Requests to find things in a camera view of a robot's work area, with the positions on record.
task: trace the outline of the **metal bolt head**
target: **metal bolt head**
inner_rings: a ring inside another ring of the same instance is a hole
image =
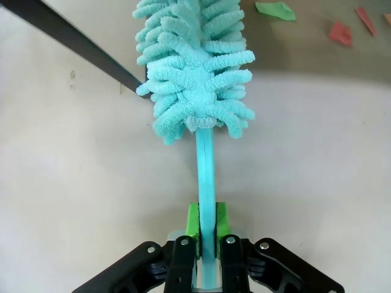
[[[235,238],[234,237],[228,237],[226,241],[227,241],[228,244],[232,244],[232,243],[235,243]]]
[[[262,249],[262,250],[266,250],[269,248],[269,244],[267,242],[262,242],[259,247]]]

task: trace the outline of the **cleaning tool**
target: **cleaning tool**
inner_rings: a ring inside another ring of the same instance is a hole
[[[252,110],[240,99],[251,80],[240,66],[255,60],[246,51],[244,12],[239,0],[143,0],[133,13],[148,17],[136,35],[137,62],[147,66],[148,81],[137,94],[152,93],[153,129],[172,144],[187,128],[195,131],[199,178],[202,271],[205,289],[216,287],[214,229],[213,127],[226,125],[235,139],[242,136]]]
[[[231,234],[227,205],[214,191],[213,128],[226,125],[242,136],[252,110],[240,99],[251,80],[240,66],[254,61],[241,31],[239,0],[141,0],[135,18],[145,27],[136,35],[137,62],[148,80],[136,90],[155,102],[153,129],[170,145],[185,129],[195,132],[199,203],[189,207],[185,230],[167,243],[144,242],[74,293],[145,293],[163,284],[165,293],[250,293],[249,276],[275,293],[344,293],[343,288],[282,247],[264,238],[252,244]],[[217,288],[216,258],[222,288]],[[201,259],[202,289],[197,285]]]

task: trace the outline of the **red paper strip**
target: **red paper strip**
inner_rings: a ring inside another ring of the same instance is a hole
[[[367,12],[365,11],[364,7],[356,8],[356,12],[359,15],[359,17],[361,18],[362,22],[365,23],[365,25],[367,26],[367,28],[369,29],[371,34],[376,35],[376,29],[373,26],[372,21],[369,19],[369,16],[368,16]]]
[[[385,13],[385,14],[384,14],[384,17],[385,17],[386,20],[389,22],[389,24],[391,24],[391,13]]]
[[[352,35],[350,27],[344,26],[341,21],[337,21],[329,33],[330,40],[340,42],[345,46],[352,45]]]

